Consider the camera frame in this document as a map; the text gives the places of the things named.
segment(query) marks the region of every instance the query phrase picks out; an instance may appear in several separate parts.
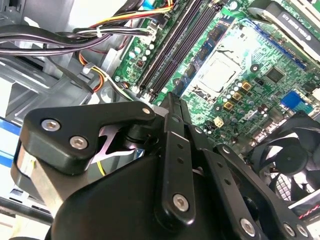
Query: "white connector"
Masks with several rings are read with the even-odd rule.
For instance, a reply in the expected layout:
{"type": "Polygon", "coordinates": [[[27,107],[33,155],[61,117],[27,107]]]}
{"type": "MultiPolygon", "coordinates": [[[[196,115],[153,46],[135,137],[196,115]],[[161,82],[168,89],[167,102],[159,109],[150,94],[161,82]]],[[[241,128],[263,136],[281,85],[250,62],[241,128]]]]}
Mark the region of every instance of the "white connector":
{"type": "Polygon", "coordinates": [[[214,120],[213,120],[214,124],[218,127],[221,128],[225,123],[223,121],[223,119],[219,116],[217,116],[214,120]]]}

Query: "black wire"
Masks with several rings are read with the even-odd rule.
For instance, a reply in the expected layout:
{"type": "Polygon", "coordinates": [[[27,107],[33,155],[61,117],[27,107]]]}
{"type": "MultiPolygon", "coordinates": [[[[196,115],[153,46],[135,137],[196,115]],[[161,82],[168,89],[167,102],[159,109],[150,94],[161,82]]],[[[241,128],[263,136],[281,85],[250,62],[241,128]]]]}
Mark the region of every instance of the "black wire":
{"type": "Polygon", "coordinates": [[[83,47],[64,47],[64,48],[45,48],[45,49],[16,49],[16,48],[0,48],[0,54],[11,56],[57,56],[63,54],[70,54],[80,50],[89,49],[101,44],[111,35],[103,35],[100,38],[93,40],[90,44],[83,47]]]}

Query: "blue pcie slot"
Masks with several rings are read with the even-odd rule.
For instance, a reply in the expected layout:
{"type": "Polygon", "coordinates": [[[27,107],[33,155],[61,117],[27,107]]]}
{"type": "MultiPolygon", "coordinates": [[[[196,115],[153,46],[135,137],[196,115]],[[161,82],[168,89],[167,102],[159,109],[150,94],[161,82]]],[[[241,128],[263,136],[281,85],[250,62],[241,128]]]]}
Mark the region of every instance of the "blue pcie slot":
{"type": "Polygon", "coordinates": [[[242,19],[242,21],[247,22],[249,25],[251,25],[251,27],[253,29],[255,29],[261,36],[263,36],[265,39],[267,39],[269,41],[269,43],[271,43],[273,46],[275,46],[285,56],[287,56],[289,59],[294,61],[300,68],[302,68],[303,70],[306,69],[306,66],[299,59],[295,58],[295,56],[293,54],[288,52],[279,43],[277,43],[275,40],[273,40],[272,36],[270,34],[264,32],[257,24],[255,24],[253,21],[251,21],[247,18],[242,19]]]}
{"type": "Polygon", "coordinates": [[[173,93],[181,97],[187,89],[197,72],[206,62],[208,56],[214,51],[220,40],[223,38],[228,28],[234,22],[235,18],[224,15],[214,28],[208,33],[206,41],[201,46],[199,52],[194,56],[192,62],[183,76],[179,79],[179,84],[174,88],[173,93]]]}

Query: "yellow wire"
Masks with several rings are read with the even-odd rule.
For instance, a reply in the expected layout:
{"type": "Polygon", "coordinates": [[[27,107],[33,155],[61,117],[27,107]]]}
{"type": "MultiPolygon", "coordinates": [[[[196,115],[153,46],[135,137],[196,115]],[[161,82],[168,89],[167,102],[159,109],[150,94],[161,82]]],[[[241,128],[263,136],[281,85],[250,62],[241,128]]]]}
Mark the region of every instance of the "yellow wire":
{"type": "MultiPolygon", "coordinates": [[[[166,12],[169,12],[171,9],[172,9],[172,6],[167,6],[167,7],[158,8],[158,9],[144,12],[144,14],[149,15],[149,14],[166,13],[166,12]]],[[[126,19],[126,18],[139,16],[139,15],[143,15],[143,14],[141,12],[135,12],[135,13],[123,14],[120,16],[112,16],[112,17],[108,17],[102,21],[97,22],[95,25],[99,25],[99,24],[102,24],[104,22],[111,21],[111,20],[126,19]]]]}
{"type": "Polygon", "coordinates": [[[98,165],[98,169],[99,169],[100,173],[102,174],[102,176],[105,176],[105,171],[101,165],[101,162],[97,161],[96,164],[98,165]]]}

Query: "orange wire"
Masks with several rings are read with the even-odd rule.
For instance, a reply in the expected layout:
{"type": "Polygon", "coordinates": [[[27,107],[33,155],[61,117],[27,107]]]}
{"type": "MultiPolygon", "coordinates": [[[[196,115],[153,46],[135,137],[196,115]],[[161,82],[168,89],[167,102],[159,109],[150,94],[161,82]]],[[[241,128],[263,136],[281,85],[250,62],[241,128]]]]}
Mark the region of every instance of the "orange wire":
{"type": "MultiPolygon", "coordinates": [[[[80,61],[80,63],[84,66],[84,65],[86,65],[86,60],[85,60],[85,58],[82,56],[82,54],[81,53],[79,53],[79,61],[80,61]]],[[[100,83],[99,83],[99,85],[98,86],[96,86],[94,89],[93,89],[93,91],[96,93],[97,91],[99,91],[101,88],[102,88],[102,86],[104,85],[104,78],[103,78],[103,76],[101,75],[101,74],[99,74],[99,77],[100,77],[100,83]]]]}

